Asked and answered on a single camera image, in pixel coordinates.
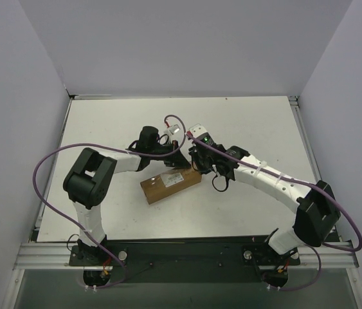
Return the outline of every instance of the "metal frame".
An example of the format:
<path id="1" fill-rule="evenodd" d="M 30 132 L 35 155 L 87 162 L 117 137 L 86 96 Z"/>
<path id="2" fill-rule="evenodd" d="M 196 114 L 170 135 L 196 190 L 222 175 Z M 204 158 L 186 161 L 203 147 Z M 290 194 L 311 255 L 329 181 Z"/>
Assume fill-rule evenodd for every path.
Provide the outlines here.
<path id="1" fill-rule="evenodd" d="M 66 121 L 68 119 L 69 110 L 73 100 L 79 99 L 88 99 L 88 97 L 79 97 L 71 98 L 69 101 L 68 110 L 64 119 L 64 125 L 62 127 L 62 132 L 59 140 L 59 145 L 62 141 L 62 136 L 66 126 Z M 105 100 L 110 99 L 110 97 L 91 97 L 90 99 Z M 298 97 L 290 96 L 288 97 L 291 109 L 293 110 L 294 118 L 296 120 L 298 130 L 300 132 L 314 177 L 316 180 L 321 179 L 321 175 L 316 163 L 311 145 L 308 141 L 305 128 L 303 126 L 299 105 Z M 53 177 L 53 172 L 55 170 L 55 164 L 57 161 L 57 156 L 53 161 L 53 165 L 50 172 L 50 177 L 45 188 L 45 196 L 48 195 L 51 180 Z M 44 212 L 44 205 L 40 207 L 40 211 L 37 216 L 36 227 L 39 229 L 42 215 Z M 350 246 L 350 243 L 336 243 L 337 245 Z M 353 291 L 357 307 L 362 309 L 362 282 L 357 271 L 357 259 L 355 254 L 349 252 L 344 252 L 336 249 L 331 249 L 327 247 L 317 248 L 318 253 L 321 256 L 322 267 L 323 268 L 342 268 L 346 269 L 351 289 Z M 298 248 L 301 265 L 292 266 L 292 269 L 311 269 L 317 268 L 318 262 L 315 256 L 315 253 L 305 246 Z M 3 301 L 2 308 L 9 309 L 15 306 L 15 302 L 19 293 L 21 282 L 23 279 L 25 270 L 45 270 L 45 269 L 59 269 L 59 270 L 98 270 L 101 267 L 71 267 L 69 266 L 69 257 L 70 252 L 67 250 L 65 243 L 22 243 L 19 249 L 17 260 L 14 265 L 14 271 L 11 276 L 10 284 L 6 291 L 6 295 Z"/>

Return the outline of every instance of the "cardboard box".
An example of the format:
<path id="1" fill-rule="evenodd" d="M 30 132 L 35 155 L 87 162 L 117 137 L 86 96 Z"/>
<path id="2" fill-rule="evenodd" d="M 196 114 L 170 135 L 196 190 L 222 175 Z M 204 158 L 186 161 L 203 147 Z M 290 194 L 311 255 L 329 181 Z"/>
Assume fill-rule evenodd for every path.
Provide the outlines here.
<path id="1" fill-rule="evenodd" d="M 200 183 L 201 180 L 202 175 L 192 168 L 171 169 L 141 182 L 141 187 L 150 205 Z"/>

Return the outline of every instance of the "table surface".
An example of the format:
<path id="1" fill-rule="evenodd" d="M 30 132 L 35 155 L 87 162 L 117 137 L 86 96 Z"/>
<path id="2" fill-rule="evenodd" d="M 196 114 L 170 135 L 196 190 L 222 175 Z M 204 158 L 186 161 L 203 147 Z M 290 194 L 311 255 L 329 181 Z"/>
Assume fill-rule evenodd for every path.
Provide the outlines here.
<path id="1" fill-rule="evenodd" d="M 91 142 L 125 149 L 143 126 L 161 133 L 167 114 L 181 117 L 187 129 L 202 124 L 226 148 L 237 145 L 285 174 L 314 182 L 287 97 L 74 100 L 62 145 Z M 187 158 L 189 147 L 186 142 L 182 149 Z M 50 203 L 75 219 L 62 182 L 81 150 L 59 153 L 48 195 Z M 148 205 L 140 182 L 167 169 L 151 162 L 142 172 L 113 176 L 101 210 L 109 239 L 262 235 L 294 222 L 288 208 L 249 185 L 231 182 L 226 192 L 215 191 L 210 174 L 200 184 Z M 78 227 L 46 208 L 37 241 L 65 241 L 77 232 Z"/>

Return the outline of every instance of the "gray panel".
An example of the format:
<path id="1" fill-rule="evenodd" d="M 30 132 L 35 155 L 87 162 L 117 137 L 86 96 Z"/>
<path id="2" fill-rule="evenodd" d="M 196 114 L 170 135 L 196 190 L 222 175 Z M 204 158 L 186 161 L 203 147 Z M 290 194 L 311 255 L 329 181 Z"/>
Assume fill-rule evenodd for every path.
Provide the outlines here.
<path id="1" fill-rule="evenodd" d="M 21 0 L 74 95 L 301 93 L 351 0 Z"/>
<path id="2" fill-rule="evenodd" d="M 33 167 L 56 146 L 68 101 L 18 1 L 0 0 L 0 306 L 19 244 L 28 239 L 38 211 Z M 39 185 L 46 183 L 49 165 Z"/>
<path id="3" fill-rule="evenodd" d="M 362 231 L 362 0 L 355 0 L 300 96 L 320 172 Z M 344 240 L 355 239 L 345 220 Z M 362 277 L 362 251 L 357 253 Z"/>
<path id="4" fill-rule="evenodd" d="M 315 270 L 292 270 L 289 285 Z M 357 308 L 345 270 L 324 270 L 298 292 L 268 292 L 266 284 L 124 284 L 93 293 L 77 284 L 81 271 L 27 270 L 17 309 L 44 308 Z"/>

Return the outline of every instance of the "white table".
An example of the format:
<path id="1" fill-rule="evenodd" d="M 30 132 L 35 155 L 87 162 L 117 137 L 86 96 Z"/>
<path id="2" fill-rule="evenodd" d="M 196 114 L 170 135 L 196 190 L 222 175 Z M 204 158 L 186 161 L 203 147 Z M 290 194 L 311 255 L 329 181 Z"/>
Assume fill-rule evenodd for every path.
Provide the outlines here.
<path id="1" fill-rule="evenodd" d="M 287 97 L 74 100 L 62 145 L 91 142 L 125 149 L 143 126 L 155 126 L 161 133 L 167 114 L 181 117 L 187 129 L 202 124 L 226 148 L 237 145 L 284 173 L 314 182 Z M 189 147 L 187 142 L 182 150 L 188 159 Z M 75 219 L 62 182 L 81 150 L 59 154 L 48 196 Z M 140 182 L 166 169 L 162 162 L 152 162 L 140 173 L 113 176 L 102 203 L 109 239 L 262 235 L 294 221 L 283 204 L 248 185 L 231 182 L 226 192 L 215 191 L 210 174 L 199 185 L 148 205 Z M 37 240 L 65 241 L 77 232 L 74 224 L 46 208 Z"/>

